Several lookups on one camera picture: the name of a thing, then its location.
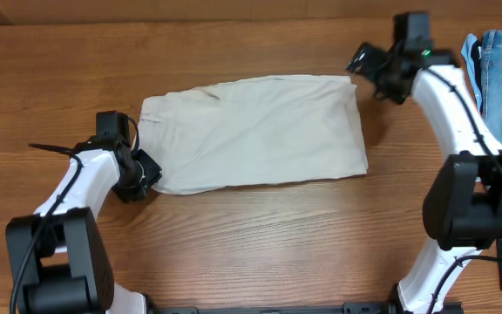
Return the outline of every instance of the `table surface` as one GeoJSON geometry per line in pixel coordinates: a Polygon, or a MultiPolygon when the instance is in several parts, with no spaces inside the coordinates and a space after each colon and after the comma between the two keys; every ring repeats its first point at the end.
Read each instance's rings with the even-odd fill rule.
{"type": "MultiPolygon", "coordinates": [[[[502,17],[434,18],[437,47],[502,17]]],[[[344,74],[362,41],[389,47],[392,20],[96,24],[0,27],[0,313],[12,286],[4,228],[51,194],[68,162],[28,148],[71,147],[95,113],[139,116],[144,98],[269,74],[344,74]]],[[[98,218],[116,281],[160,306],[336,305],[384,300],[412,266],[425,232],[421,206],[442,157],[410,100],[357,98],[369,173],[337,181],[157,195],[98,218]]],[[[474,262],[449,300],[502,313],[497,265],[474,262]]]]}

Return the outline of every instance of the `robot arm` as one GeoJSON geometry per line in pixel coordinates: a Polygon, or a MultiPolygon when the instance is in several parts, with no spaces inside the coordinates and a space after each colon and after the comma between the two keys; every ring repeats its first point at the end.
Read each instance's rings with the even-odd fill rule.
{"type": "Polygon", "coordinates": [[[154,160],[136,147],[131,150],[128,120],[123,113],[98,113],[97,135],[66,151],[76,158],[70,159],[69,169],[51,197],[34,215],[15,218],[8,224],[7,245],[21,314],[152,313],[150,299],[113,281],[96,225],[110,190],[124,202],[137,201],[146,197],[149,187],[160,178],[161,169],[154,160]],[[46,217],[54,204],[57,207],[46,217]],[[33,231],[39,228],[42,217],[48,219],[45,232],[34,239],[37,245],[29,252],[33,231]],[[65,252],[67,264],[44,266],[40,262],[65,252]],[[25,271],[17,280],[26,256],[25,271]]]}
{"type": "MultiPolygon", "coordinates": [[[[412,95],[444,156],[444,165],[424,200],[429,238],[394,292],[397,308],[413,314],[430,310],[441,278],[460,257],[479,255],[502,237],[502,178],[493,171],[491,157],[474,127],[501,163],[502,145],[476,111],[452,53],[433,51],[429,28],[424,13],[398,15],[390,51],[363,43],[348,66],[376,85],[376,95],[381,93],[398,104],[412,95]],[[477,182],[485,186],[484,193],[474,192],[477,182]]],[[[432,312],[458,313],[456,305],[447,306],[443,301],[468,262],[448,276],[435,296],[432,312]]]]}

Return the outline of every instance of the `black cable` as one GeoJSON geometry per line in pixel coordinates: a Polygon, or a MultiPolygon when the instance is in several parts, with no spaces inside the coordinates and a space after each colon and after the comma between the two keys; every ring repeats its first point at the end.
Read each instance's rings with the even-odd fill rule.
{"type": "Polygon", "coordinates": [[[137,153],[137,151],[139,151],[139,127],[137,126],[137,122],[135,121],[135,119],[127,116],[127,119],[129,121],[131,121],[131,123],[133,124],[133,126],[135,126],[135,132],[137,132],[137,136],[135,137],[135,147],[133,148],[133,150],[131,151],[131,156],[134,157],[134,155],[137,153]]]}
{"type": "MultiPolygon", "coordinates": [[[[439,75],[438,73],[434,72],[431,69],[424,68],[424,71],[427,71],[429,74],[433,75],[435,78],[437,78],[438,80],[443,82],[445,85],[447,85],[451,89],[451,92],[454,92],[454,94],[460,100],[460,102],[462,103],[462,106],[464,107],[466,115],[468,116],[468,120],[470,121],[471,128],[473,129],[474,134],[476,134],[476,139],[477,139],[479,145],[482,147],[485,154],[487,154],[487,156],[489,156],[491,158],[495,168],[497,168],[497,170],[499,171],[499,174],[502,177],[502,166],[499,163],[499,160],[497,159],[497,157],[495,157],[495,155],[493,155],[491,149],[489,149],[489,147],[485,144],[484,136],[479,132],[478,127],[476,126],[476,121],[471,116],[470,107],[468,106],[468,104],[466,104],[466,101],[464,100],[462,95],[460,95],[460,92],[458,92],[456,86],[451,84],[451,82],[449,82],[448,80],[446,80],[441,75],[439,75]]],[[[487,261],[487,262],[502,263],[502,258],[498,258],[498,257],[494,257],[494,256],[461,256],[461,257],[457,258],[456,262],[453,265],[451,265],[451,267],[449,267],[449,269],[441,277],[441,280],[439,281],[439,284],[437,285],[437,288],[435,289],[435,292],[433,293],[433,296],[431,298],[431,303],[430,303],[429,309],[427,310],[427,314],[431,314],[433,312],[433,308],[435,307],[435,303],[438,300],[439,292],[441,291],[441,289],[443,289],[444,283],[446,283],[446,280],[452,274],[452,271],[454,271],[458,266],[462,267],[463,261],[467,261],[467,260],[471,260],[471,259],[472,260],[487,261]]]]}
{"type": "Polygon", "coordinates": [[[38,227],[36,228],[36,231],[34,231],[34,235],[32,236],[32,240],[28,245],[28,248],[26,249],[26,253],[24,254],[23,261],[21,262],[21,266],[18,269],[17,276],[15,277],[14,284],[13,284],[13,291],[10,295],[10,303],[9,303],[9,311],[10,314],[15,314],[16,313],[16,306],[17,306],[17,296],[18,296],[18,289],[21,286],[21,282],[23,281],[24,277],[24,272],[26,271],[26,265],[28,264],[32,251],[34,250],[34,247],[37,245],[38,241],[40,240],[40,236],[45,232],[45,229],[47,228],[47,224],[50,221],[51,216],[53,215],[53,212],[56,211],[58,208],[59,204],[63,202],[63,199],[69,192],[69,190],[72,188],[73,184],[75,184],[75,181],[77,178],[80,176],[81,169],[83,168],[83,162],[77,157],[77,155],[71,153],[70,148],[66,147],[56,147],[53,145],[43,145],[43,144],[29,144],[30,147],[35,147],[51,152],[56,152],[60,154],[66,154],[69,157],[73,158],[77,162],[77,170],[75,170],[75,174],[71,177],[71,180],[63,191],[61,191],[60,194],[56,197],[56,201],[51,205],[50,209],[48,212],[45,214],[44,217],[42,217],[42,220],[38,224],[38,227]]]}

